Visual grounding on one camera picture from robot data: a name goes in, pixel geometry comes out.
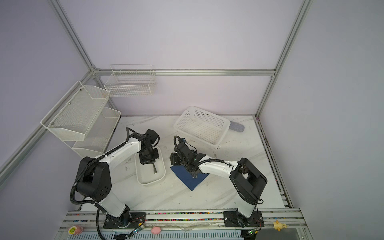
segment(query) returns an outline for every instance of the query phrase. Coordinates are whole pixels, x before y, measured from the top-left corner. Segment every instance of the pink ball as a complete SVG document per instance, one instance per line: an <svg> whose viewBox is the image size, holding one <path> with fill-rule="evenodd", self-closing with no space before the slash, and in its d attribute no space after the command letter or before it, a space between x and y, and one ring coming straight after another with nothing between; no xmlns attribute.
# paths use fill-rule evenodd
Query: pink ball
<svg viewBox="0 0 384 240"><path fill-rule="evenodd" d="M161 232L160 227L153 227L151 230L151 233L153 233L153 234L159 234L160 232Z"/></svg>

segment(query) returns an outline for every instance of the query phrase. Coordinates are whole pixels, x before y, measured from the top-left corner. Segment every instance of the slotted metal panel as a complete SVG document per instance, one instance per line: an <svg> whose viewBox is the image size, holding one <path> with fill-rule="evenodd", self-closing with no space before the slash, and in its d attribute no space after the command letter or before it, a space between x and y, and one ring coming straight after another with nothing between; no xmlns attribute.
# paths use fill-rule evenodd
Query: slotted metal panel
<svg viewBox="0 0 384 240"><path fill-rule="evenodd" d="M106 240L113 239L114 235L128 234L130 232L102 232ZM99 240L97 232L83 232L77 236L69 236L68 240ZM158 235L152 234L150 231L141 231L131 237L130 239L199 239L199 240L239 240L243 239L240 237L240 230L191 230L191 231L162 231Z"/></svg>

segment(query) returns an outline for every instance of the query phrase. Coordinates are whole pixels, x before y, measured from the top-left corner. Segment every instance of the mesh tray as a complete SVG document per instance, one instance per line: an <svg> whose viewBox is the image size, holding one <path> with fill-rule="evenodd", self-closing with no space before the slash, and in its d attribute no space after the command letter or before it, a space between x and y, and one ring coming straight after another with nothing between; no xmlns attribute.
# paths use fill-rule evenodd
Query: mesh tray
<svg viewBox="0 0 384 240"><path fill-rule="evenodd" d="M84 141L76 142L72 149L81 157L96 157L105 152L121 112L103 108Z"/></svg>
<svg viewBox="0 0 384 240"><path fill-rule="evenodd" d="M48 126L41 124L62 141L84 141L108 99L109 91L81 85Z"/></svg>
<svg viewBox="0 0 384 240"><path fill-rule="evenodd" d="M152 65L111 65L111 69L112 75L104 87L112 97L152 95L156 86Z"/></svg>
<svg viewBox="0 0 384 240"><path fill-rule="evenodd" d="M223 140L230 124L226 118L197 107L189 107L177 119L174 128L208 145L217 146Z"/></svg>

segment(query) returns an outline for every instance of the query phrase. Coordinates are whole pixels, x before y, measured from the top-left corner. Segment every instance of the white marble tabletop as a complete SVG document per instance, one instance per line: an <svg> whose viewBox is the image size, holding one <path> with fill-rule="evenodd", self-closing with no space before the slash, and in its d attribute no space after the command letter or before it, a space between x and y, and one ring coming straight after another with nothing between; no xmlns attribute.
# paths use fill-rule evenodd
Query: white marble tabletop
<svg viewBox="0 0 384 240"><path fill-rule="evenodd" d="M221 144L212 147L177 132L173 124L177 116L122 117L111 139L108 150L126 138L126 127L139 133L155 130L160 136L160 147L166 167L166 176L160 182L143 186L137 182L134 158L127 158L111 171L112 190L131 210L188 210L188 209L235 209L240 199L231 181L213 174L206 177L193 191L189 190L170 169L170 154L173 152L173 137L178 135L205 153L218 159L238 161L248 158L268 179L261 199L260 209L284 208L269 161L261 143L252 116L223 116L245 126L243 132L228 130ZM94 210L90 204L82 211Z"/></svg>

